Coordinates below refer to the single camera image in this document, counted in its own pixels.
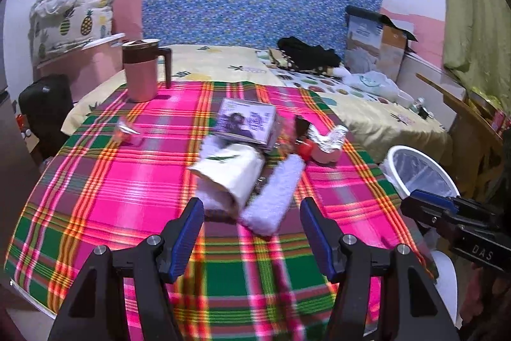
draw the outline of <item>cardboard box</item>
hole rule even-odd
[[[415,36],[397,28],[381,13],[348,6],[348,38],[344,65],[352,74],[379,71],[396,81],[407,41]]]

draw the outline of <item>black bag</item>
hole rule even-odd
[[[69,80],[52,74],[30,84],[19,95],[19,108],[27,116],[30,129],[39,138],[43,158],[55,156],[68,136],[60,131],[72,109]]]

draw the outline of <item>mug lid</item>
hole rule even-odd
[[[143,40],[135,40],[125,42],[122,47],[123,49],[142,49],[147,47],[158,46],[159,39],[157,38],[147,38]]]

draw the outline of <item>white bucket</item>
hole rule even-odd
[[[443,197],[459,196],[458,188],[442,167],[417,149],[393,146],[380,168],[394,185],[401,198],[414,190],[423,190]]]

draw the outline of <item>mug handle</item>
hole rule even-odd
[[[172,77],[172,49],[158,48],[158,55],[163,56],[165,65],[165,88],[170,89],[170,81]]]

